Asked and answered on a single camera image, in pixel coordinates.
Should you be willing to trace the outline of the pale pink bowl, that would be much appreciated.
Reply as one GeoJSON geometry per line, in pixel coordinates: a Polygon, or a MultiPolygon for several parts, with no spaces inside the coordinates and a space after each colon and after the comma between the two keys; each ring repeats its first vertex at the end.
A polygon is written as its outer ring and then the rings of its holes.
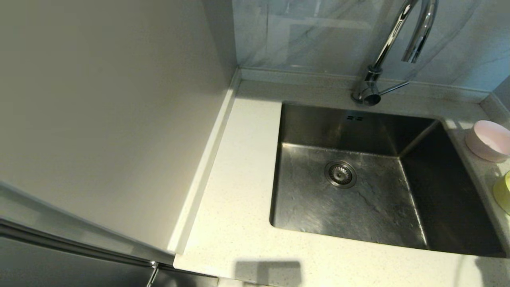
{"type": "Polygon", "coordinates": [[[465,135],[472,153],[490,162],[510,159],[510,130],[488,120],[479,120],[465,135]]]}

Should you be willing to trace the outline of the yellow plastic bowl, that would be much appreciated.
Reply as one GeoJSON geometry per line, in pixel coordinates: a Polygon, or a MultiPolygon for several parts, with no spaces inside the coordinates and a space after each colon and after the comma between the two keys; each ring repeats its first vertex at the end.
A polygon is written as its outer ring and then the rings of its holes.
{"type": "Polygon", "coordinates": [[[492,187],[492,196],[505,214],[510,216],[510,171],[497,179],[492,187]]]}

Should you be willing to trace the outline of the round metal sink strainer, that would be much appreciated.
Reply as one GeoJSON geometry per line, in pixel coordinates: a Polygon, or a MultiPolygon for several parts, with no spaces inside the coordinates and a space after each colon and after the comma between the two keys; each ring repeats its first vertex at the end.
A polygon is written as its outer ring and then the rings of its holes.
{"type": "Polygon", "coordinates": [[[349,189],[357,183],[355,168],[346,161],[331,161],[324,167],[326,180],[334,187],[349,189]]]}

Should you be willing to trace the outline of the stainless steel sink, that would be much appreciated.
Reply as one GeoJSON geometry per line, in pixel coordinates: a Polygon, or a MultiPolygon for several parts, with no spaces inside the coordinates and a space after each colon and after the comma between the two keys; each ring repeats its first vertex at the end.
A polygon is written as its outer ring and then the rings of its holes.
{"type": "Polygon", "coordinates": [[[284,103],[269,222],[363,242],[510,258],[443,124],[433,118],[284,103]],[[324,167],[346,161],[349,189],[324,167]]]}

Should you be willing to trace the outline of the beige tall cabinet side panel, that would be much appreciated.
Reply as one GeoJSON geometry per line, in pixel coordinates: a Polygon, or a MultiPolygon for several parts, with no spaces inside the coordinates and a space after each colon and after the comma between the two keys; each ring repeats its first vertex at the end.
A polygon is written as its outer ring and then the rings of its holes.
{"type": "Polygon", "coordinates": [[[236,70],[232,0],[0,0],[0,182],[182,253],[236,70]]]}

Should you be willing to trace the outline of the chrome gooseneck faucet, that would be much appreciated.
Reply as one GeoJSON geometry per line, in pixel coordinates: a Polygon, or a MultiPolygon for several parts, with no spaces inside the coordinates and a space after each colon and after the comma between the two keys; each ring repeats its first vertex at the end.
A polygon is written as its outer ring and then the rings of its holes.
{"type": "Polygon", "coordinates": [[[388,53],[392,49],[401,29],[418,2],[421,2],[420,14],[408,47],[402,57],[403,62],[417,62],[430,31],[432,30],[433,23],[435,22],[439,0],[404,0],[394,20],[393,27],[388,33],[378,56],[368,65],[365,76],[355,86],[353,93],[350,95],[353,102],[359,105],[374,106],[381,101],[381,97],[386,93],[390,93],[409,84],[409,81],[404,81],[388,89],[380,90],[377,82],[383,72],[382,65],[388,53]]]}

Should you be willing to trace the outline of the chrome cabinet trim strip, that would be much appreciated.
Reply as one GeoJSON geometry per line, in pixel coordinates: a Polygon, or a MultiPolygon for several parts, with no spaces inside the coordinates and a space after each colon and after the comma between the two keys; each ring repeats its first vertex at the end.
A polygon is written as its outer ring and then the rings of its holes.
{"type": "Polygon", "coordinates": [[[49,233],[25,227],[9,220],[0,219],[0,236],[21,241],[22,243],[36,245],[38,247],[49,248],[57,251],[87,256],[96,259],[104,259],[117,263],[128,265],[138,265],[149,267],[156,264],[164,269],[173,269],[170,261],[153,261],[136,256],[129,256],[104,248],[94,247],[88,244],[78,243],[74,240],[68,240],[49,233]]]}

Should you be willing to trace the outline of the grey tall cabinet door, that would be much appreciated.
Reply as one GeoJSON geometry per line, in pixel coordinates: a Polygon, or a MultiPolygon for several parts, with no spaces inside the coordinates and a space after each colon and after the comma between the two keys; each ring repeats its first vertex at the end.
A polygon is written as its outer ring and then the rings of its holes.
{"type": "MultiPolygon", "coordinates": [[[[153,269],[0,237],[0,287],[146,287],[153,269]]],[[[217,287],[215,277],[160,269],[152,287],[217,287]]]]}

